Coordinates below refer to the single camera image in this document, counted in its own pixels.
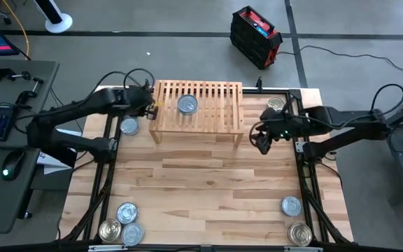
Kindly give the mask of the red and black equipment case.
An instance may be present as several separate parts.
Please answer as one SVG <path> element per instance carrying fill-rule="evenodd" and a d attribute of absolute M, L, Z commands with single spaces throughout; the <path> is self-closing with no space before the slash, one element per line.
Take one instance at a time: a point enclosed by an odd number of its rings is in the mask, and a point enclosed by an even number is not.
<path fill-rule="evenodd" d="M 266 69 L 276 60 L 283 42 L 274 25 L 251 6 L 232 14 L 230 41 L 258 69 Z"/>

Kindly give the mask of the silver metal bracket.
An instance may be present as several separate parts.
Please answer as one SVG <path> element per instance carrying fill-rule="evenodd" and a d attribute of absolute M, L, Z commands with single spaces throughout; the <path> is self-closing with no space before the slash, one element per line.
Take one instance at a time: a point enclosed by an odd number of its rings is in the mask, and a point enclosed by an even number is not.
<path fill-rule="evenodd" d="M 284 252 L 324 252 L 323 248 L 310 246 L 284 246 Z"/>
<path fill-rule="evenodd" d="M 128 251 L 129 248 L 125 245 L 94 245 L 89 246 L 87 252 L 120 252 L 120 251 Z"/>

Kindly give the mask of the gold lidded tin can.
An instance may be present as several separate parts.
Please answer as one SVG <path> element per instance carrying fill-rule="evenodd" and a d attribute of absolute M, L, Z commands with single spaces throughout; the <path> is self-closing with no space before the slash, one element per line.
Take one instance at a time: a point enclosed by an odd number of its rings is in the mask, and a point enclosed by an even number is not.
<path fill-rule="evenodd" d="M 271 97 L 267 102 L 267 106 L 275 111 L 282 111 L 285 103 L 286 101 L 283 98 Z"/>
<path fill-rule="evenodd" d="M 293 223 L 288 228 L 288 239 L 297 246 L 308 246 L 313 239 L 313 234 L 308 225 Z"/>
<path fill-rule="evenodd" d="M 117 219 L 108 218 L 99 226 L 98 235 L 103 242 L 114 242 L 120 236 L 122 225 Z"/>

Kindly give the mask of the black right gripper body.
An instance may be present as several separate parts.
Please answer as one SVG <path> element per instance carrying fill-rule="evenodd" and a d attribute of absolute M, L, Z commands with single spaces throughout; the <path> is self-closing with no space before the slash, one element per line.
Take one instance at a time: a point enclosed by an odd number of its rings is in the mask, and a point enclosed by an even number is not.
<path fill-rule="evenodd" d="M 273 108 L 266 108 L 259 121 L 251 127 L 251 145 L 263 155 L 269 152 L 273 141 L 289 141 L 293 137 L 286 113 L 275 111 Z"/>

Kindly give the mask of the white pedestal stand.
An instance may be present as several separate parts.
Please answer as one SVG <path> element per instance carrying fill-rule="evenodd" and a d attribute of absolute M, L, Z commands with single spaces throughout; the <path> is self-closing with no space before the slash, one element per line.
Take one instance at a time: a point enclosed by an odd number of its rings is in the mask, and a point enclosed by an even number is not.
<path fill-rule="evenodd" d="M 54 0 L 34 0 L 34 3 L 40 14 L 45 17 L 45 28 L 48 32 L 59 34 L 72 26 L 72 17 L 61 12 Z"/>

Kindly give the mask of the black box beside desk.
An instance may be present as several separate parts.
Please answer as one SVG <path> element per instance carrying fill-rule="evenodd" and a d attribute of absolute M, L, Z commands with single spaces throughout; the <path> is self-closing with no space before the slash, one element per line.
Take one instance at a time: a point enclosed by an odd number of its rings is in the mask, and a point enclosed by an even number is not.
<path fill-rule="evenodd" d="M 70 168 L 74 165 L 77 152 L 72 148 L 58 147 L 41 150 L 36 163 L 45 167 Z"/>

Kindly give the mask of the wooden slatted shelf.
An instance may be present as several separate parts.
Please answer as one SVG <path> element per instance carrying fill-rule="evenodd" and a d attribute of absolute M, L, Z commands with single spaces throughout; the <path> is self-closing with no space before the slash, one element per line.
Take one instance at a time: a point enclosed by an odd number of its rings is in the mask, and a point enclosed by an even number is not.
<path fill-rule="evenodd" d="M 183 115 L 178 111 L 178 99 L 183 95 L 197 98 L 197 112 Z M 243 85 L 241 82 L 205 80 L 158 80 L 154 98 L 158 106 L 157 119 L 150 122 L 149 132 L 160 143 L 164 133 L 226 134 L 234 137 L 237 147 L 243 138 Z"/>

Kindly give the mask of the silver lidded tin can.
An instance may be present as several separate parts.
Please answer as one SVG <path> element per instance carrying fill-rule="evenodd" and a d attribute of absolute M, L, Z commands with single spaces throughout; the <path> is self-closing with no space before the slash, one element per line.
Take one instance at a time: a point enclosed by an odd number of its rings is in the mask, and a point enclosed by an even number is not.
<path fill-rule="evenodd" d="M 281 200 L 281 211 L 290 217 L 296 217 L 302 212 L 302 205 L 295 196 L 287 196 Z"/>
<path fill-rule="evenodd" d="M 133 117 L 125 117 L 120 124 L 120 131 L 128 136 L 137 134 L 139 129 L 139 122 Z"/>
<path fill-rule="evenodd" d="M 184 116 L 191 116 L 197 112 L 197 98 L 191 94 L 185 94 L 178 99 L 178 111 Z"/>
<path fill-rule="evenodd" d="M 122 203 L 117 210 L 117 219 L 123 225 L 135 222 L 138 215 L 138 208 L 132 202 Z"/>
<path fill-rule="evenodd" d="M 136 246 L 144 238 L 144 229 L 138 223 L 129 223 L 122 229 L 121 238 L 126 246 Z"/>

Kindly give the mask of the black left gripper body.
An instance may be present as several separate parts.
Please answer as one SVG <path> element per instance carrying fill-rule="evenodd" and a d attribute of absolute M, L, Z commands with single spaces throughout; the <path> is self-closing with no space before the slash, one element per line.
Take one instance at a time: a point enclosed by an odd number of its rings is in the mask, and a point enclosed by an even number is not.
<path fill-rule="evenodd" d="M 153 92 L 148 86 L 129 86 L 125 89 L 125 101 L 127 103 L 126 114 L 133 117 L 146 117 L 156 120 L 158 106 L 153 99 Z"/>

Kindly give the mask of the grey desk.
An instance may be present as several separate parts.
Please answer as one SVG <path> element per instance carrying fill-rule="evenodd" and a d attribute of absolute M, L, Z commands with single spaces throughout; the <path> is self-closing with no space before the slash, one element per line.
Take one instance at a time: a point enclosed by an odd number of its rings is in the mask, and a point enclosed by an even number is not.
<path fill-rule="evenodd" d="M 32 113 L 41 111 L 54 82 L 59 64 L 49 61 L 0 59 L 0 69 L 5 68 L 12 69 L 17 74 L 22 71 L 28 71 L 33 77 L 43 80 L 43 84 L 37 87 L 37 98 L 28 101 Z M 34 86 L 34 82 L 26 81 L 22 78 L 14 81 L 4 79 L 0 82 L 0 103 L 13 104 L 21 92 L 32 90 Z M 2 179 L 3 161 L 10 152 L 26 145 L 26 136 L 15 129 L 8 135 L 6 141 L 0 141 L 0 234 L 6 234 L 13 228 L 22 206 L 24 195 L 30 188 L 40 150 L 30 148 L 24 151 L 25 157 L 22 161 L 21 171 L 13 181 Z"/>

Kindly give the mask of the white printed paper sheet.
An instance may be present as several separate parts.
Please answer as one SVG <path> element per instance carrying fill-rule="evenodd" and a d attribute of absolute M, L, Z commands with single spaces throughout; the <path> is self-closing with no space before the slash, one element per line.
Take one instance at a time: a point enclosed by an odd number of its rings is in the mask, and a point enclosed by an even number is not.
<path fill-rule="evenodd" d="M 77 136 L 77 137 L 82 136 L 82 132 L 80 132 L 80 131 L 73 131 L 73 130 L 67 130 L 67 129 L 58 129 L 58 128 L 56 130 L 61 132 L 61 133 L 70 134 L 70 135 L 74 135 L 74 136 Z"/>

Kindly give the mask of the black computer mouse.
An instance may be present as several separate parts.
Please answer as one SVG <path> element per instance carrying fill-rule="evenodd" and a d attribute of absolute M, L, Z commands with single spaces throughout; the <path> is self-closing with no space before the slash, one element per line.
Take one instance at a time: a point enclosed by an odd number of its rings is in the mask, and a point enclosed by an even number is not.
<path fill-rule="evenodd" d="M 20 173 L 25 152 L 21 149 L 11 151 L 1 166 L 1 177 L 5 181 L 13 181 Z"/>

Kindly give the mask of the black desk clamp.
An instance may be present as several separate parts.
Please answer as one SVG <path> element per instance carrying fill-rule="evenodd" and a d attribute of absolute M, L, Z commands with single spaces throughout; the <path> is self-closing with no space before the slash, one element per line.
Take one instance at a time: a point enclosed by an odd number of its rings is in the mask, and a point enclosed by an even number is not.
<path fill-rule="evenodd" d="M 34 77 L 32 80 L 35 82 L 34 87 L 32 88 L 32 90 L 25 90 L 21 92 L 15 102 L 16 105 L 25 105 L 29 99 L 37 97 L 36 89 L 39 85 L 44 84 L 44 80 L 37 77 Z"/>
<path fill-rule="evenodd" d="M 14 81 L 16 78 L 23 78 L 25 80 L 31 80 L 31 74 L 28 71 L 22 71 L 21 73 L 15 73 L 10 68 L 0 68 L 0 82 L 4 79 Z"/>

